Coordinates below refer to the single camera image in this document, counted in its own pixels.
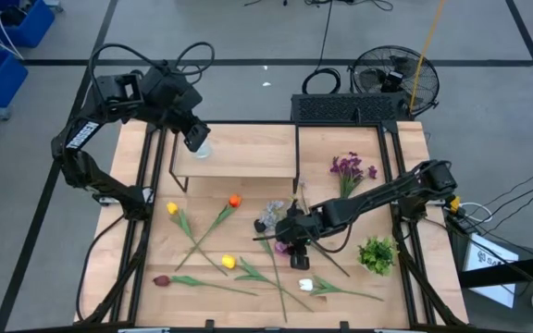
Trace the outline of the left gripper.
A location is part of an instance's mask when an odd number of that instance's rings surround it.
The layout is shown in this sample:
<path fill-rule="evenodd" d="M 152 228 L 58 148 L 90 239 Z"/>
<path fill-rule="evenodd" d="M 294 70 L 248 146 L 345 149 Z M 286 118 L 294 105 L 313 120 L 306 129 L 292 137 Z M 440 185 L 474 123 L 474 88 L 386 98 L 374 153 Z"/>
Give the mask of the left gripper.
<path fill-rule="evenodd" d="M 203 101 L 178 71 L 150 68 L 142 78 L 142 121 L 181 132 L 190 152 L 196 153 L 211 131 L 192 110 Z"/>

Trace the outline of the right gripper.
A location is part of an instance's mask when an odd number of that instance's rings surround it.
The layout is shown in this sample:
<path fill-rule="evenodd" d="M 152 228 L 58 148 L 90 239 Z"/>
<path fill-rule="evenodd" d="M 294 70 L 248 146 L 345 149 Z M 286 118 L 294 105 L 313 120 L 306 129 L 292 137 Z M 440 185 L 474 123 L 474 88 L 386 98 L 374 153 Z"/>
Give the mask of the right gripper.
<path fill-rule="evenodd" d="M 319 213 L 306 214 L 296 202 L 287 209 L 286 215 L 275 226 L 276 241 L 288 246 L 291 268 L 308 270 L 310 259 L 306 244 L 317 241 L 327 232 Z"/>

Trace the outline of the clear ribbed glass vase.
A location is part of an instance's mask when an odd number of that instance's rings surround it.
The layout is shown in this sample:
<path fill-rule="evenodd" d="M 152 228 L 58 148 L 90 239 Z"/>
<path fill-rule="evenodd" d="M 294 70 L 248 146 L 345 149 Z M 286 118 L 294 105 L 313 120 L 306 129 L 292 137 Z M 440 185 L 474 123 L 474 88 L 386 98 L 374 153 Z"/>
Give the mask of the clear ribbed glass vase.
<path fill-rule="evenodd" d="M 205 140 L 197 149 L 196 152 L 193 153 L 193 156 L 197 159 L 205 159 L 208 156 L 211 155 L 213 152 L 211 143 L 209 140 Z"/>

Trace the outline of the white printed sign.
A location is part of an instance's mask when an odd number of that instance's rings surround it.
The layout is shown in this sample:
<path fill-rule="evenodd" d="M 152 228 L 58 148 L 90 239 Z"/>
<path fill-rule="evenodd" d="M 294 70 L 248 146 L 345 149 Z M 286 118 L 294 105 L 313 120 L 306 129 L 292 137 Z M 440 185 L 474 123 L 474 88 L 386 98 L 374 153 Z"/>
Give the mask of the white printed sign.
<path fill-rule="evenodd" d="M 504 262 L 513 263 L 519 259 L 517 253 L 513 253 L 476 233 L 473 233 L 470 238 L 465 251 L 464 271 L 502 265 Z M 514 305 L 514 283 L 474 287 L 471 290 L 508 308 L 512 308 Z"/>

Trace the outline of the white tulip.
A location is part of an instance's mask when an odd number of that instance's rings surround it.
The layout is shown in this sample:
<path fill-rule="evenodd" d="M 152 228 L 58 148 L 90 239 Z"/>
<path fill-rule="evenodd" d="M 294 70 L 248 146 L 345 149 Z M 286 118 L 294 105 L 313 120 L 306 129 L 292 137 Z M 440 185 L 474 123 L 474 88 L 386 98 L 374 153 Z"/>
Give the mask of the white tulip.
<path fill-rule="evenodd" d="M 371 294 L 363 293 L 360 291 L 345 290 L 345 289 L 336 287 L 335 285 L 326 281 L 324 278 L 316 276 L 316 275 L 313 275 L 311 278 L 302 278 L 298 281 L 298 284 L 299 284 L 300 290 L 308 292 L 311 296 L 321 296 L 327 293 L 342 293 L 342 294 L 366 297 L 368 299 L 373 299 L 376 301 L 383 302 L 383 299 L 377 296 L 371 295 Z"/>

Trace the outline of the purple flower bunch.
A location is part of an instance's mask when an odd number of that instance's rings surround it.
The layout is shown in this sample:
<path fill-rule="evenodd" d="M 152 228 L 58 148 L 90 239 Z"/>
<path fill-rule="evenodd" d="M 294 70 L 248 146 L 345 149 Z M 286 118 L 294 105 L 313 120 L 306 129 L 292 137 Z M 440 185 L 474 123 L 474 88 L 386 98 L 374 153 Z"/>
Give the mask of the purple flower bunch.
<path fill-rule="evenodd" d="M 355 152 L 347 156 L 334 156 L 329 172 L 339 180 L 340 197 L 349 198 L 352 192 L 365 180 L 376 179 L 378 170 L 375 166 L 362 167 L 362 158 Z"/>

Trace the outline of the white blossom sprig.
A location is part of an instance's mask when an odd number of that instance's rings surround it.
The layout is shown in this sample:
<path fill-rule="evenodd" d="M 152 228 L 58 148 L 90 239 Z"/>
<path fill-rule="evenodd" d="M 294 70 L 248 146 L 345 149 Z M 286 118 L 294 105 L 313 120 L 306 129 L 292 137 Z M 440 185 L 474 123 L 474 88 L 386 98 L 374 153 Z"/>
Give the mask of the white blossom sprig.
<path fill-rule="evenodd" d="M 305 196 L 306 182 L 303 179 L 299 179 L 297 183 L 297 191 L 295 193 L 295 199 L 297 205 L 302 208 L 305 214 L 309 213 L 309 204 Z"/>

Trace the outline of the black beam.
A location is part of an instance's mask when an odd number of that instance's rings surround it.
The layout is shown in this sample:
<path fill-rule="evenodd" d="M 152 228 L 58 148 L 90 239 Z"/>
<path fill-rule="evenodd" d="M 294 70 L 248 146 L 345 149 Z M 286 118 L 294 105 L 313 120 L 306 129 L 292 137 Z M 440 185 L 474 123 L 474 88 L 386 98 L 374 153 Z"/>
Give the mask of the black beam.
<path fill-rule="evenodd" d="M 533 259 L 468 270 L 459 275 L 459 281 L 464 288 L 533 281 Z"/>

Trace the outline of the green leafy sprig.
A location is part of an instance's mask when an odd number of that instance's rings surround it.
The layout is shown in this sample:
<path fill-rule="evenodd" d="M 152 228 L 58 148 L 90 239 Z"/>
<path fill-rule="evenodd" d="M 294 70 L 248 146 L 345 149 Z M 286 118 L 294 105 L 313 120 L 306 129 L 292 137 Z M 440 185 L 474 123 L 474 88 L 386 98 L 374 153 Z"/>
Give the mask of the green leafy sprig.
<path fill-rule="evenodd" d="M 357 248 L 358 263 L 373 274 L 388 276 L 395 266 L 398 250 L 395 240 L 391 237 L 369 237 Z"/>

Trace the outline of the dark grey cart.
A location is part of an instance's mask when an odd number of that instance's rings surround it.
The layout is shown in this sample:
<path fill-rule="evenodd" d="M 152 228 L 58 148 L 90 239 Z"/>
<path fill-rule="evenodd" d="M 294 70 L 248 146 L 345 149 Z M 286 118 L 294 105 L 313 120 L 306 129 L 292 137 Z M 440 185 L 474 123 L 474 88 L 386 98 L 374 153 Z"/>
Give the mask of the dark grey cart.
<path fill-rule="evenodd" d="M 469 239 L 453 232 L 450 232 L 449 235 L 456 268 L 462 272 L 464 271 L 463 263 Z M 533 239 L 510 233 L 500 235 L 496 232 L 482 237 L 517 253 L 519 261 L 533 259 Z M 512 308 L 508 308 L 473 292 L 471 289 L 463 290 L 466 312 L 471 325 L 478 328 L 516 333 L 533 333 L 532 295 L 533 282 L 516 282 L 514 305 Z"/>

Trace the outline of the dark red tulip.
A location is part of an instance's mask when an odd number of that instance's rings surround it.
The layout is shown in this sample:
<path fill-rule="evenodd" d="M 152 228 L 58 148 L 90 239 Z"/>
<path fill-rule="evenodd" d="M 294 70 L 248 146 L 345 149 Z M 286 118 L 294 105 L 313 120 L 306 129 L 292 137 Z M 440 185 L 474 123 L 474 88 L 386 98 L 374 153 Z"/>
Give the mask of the dark red tulip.
<path fill-rule="evenodd" d="M 171 283 L 178 283 L 178 284 L 183 284 L 183 285 L 186 285 L 186 286 L 189 286 L 189 287 L 209 287 L 209 288 L 215 288 L 215 289 L 220 289 L 220 290 L 228 290 L 228 291 L 239 292 L 239 293 L 242 293 L 242 294 L 256 296 L 256 293 L 253 293 L 253 292 L 250 292 L 250 291 L 239 290 L 239 289 L 234 289 L 234 288 L 221 286 L 221 285 L 217 285 L 217 284 L 213 284 L 213 283 L 203 282 L 201 280 L 198 280 L 198 279 L 190 277 L 190 276 L 172 276 L 172 277 L 169 277 L 169 276 L 166 276 L 166 275 L 162 275 L 162 276 L 154 277 L 152 279 L 152 281 L 154 282 L 154 284 L 156 286 L 159 286 L 159 287 L 167 287 Z"/>

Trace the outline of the orange tulip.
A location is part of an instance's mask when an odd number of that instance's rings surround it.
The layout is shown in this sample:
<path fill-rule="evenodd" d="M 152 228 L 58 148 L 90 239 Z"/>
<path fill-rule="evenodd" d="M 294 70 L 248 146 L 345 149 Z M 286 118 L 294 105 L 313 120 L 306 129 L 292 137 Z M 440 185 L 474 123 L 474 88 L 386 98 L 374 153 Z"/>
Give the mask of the orange tulip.
<path fill-rule="evenodd" d="M 233 194 L 229 197 L 228 203 L 224 208 L 219 212 L 216 219 L 212 222 L 208 230 L 199 240 L 193 240 L 193 246 L 187 252 L 184 259 L 179 263 L 176 270 L 179 270 L 189 259 L 189 257 L 196 252 L 199 252 L 211 265 L 213 265 L 218 271 L 225 274 L 225 272 L 217 266 L 210 258 L 207 257 L 205 252 L 201 248 L 201 244 L 205 239 L 216 229 L 218 228 L 228 217 L 230 217 L 242 204 L 242 197 L 238 194 Z"/>

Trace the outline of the small yellow tulip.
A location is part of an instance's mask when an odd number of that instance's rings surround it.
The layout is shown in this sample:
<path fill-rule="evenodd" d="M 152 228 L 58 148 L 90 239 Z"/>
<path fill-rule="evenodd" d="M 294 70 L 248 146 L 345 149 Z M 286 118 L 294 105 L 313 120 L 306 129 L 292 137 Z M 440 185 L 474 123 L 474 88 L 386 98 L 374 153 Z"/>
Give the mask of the small yellow tulip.
<path fill-rule="evenodd" d="M 191 249 L 188 251 L 186 256 L 181 260 L 181 262 L 177 265 L 175 270 L 179 271 L 184 266 L 184 264 L 187 262 L 187 260 L 190 258 L 190 256 L 198 252 L 218 272 L 220 272 L 224 276 L 227 276 L 228 274 L 222 268 L 220 268 L 211 258 L 207 256 L 205 251 L 200 247 L 199 242 L 192 235 L 192 228 L 188 222 L 185 211 L 183 209 L 180 209 L 179 206 L 174 202 L 168 202 L 166 204 L 166 209 L 167 209 L 168 214 L 170 215 L 170 220 L 173 223 L 175 223 L 184 232 L 184 234 L 193 244 Z"/>

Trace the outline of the blackish dark tulip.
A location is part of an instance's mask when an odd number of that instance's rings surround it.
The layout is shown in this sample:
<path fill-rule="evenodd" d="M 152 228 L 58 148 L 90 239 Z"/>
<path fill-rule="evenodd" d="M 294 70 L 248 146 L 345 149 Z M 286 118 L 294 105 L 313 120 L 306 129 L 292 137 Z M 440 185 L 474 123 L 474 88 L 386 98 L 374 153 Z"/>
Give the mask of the blackish dark tulip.
<path fill-rule="evenodd" d="M 283 288 L 280 284 L 280 279 L 279 279 L 279 271 L 277 269 L 277 264 L 275 261 L 273 250 L 270 247 L 269 239 L 267 238 L 267 235 L 266 235 L 267 227 L 259 219 L 256 219 L 254 222 L 254 229 L 255 229 L 256 236 L 258 238 L 258 242 L 261 244 L 261 246 L 263 247 L 266 254 L 269 256 L 271 260 L 271 264 L 273 266 L 274 273 L 275 273 L 275 279 L 276 279 L 275 285 L 279 291 L 279 300 L 281 303 L 283 318 L 285 322 L 288 322 L 286 303 L 285 303 L 284 296 L 283 296 Z"/>

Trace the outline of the large yellow tulip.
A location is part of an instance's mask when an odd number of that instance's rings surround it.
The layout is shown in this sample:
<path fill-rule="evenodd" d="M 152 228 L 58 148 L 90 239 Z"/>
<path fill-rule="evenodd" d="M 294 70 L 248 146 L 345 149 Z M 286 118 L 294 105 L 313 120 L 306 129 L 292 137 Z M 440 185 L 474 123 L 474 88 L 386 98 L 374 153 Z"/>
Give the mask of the large yellow tulip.
<path fill-rule="evenodd" d="M 295 297 L 293 294 L 288 292 L 280 283 L 279 279 L 279 273 L 277 266 L 274 265 L 274 273 L 275 273 L 275 279 L 272 280 L 262 273 L 260 273 L 253 265 L 249 264 L 247 261 L 245 261 L 242 257 L 239 257 L 236 259 L 232 255 L 224 254 L 221 258 L 221 264 L 226 267 L 227 269 L 234 269 L 239 268 L 243 274 L 236 277 L 235 280 L 239 281 L 254 281 L 254 282 L 261 282 L 268 284 L 269 286 L 275 288 L 277 290 L 277 293 L 279 295 L 279 302 L 281 307 L 281 312 L 283 313 L 283 316 L 287 316 L 287 306 L 285 303 L 285 296 L 290 296 L 294 301 L 299 303 L 305 310 L 308 312 L 313 312 L 313 310 L 305 304 L 303 301 Z"/>

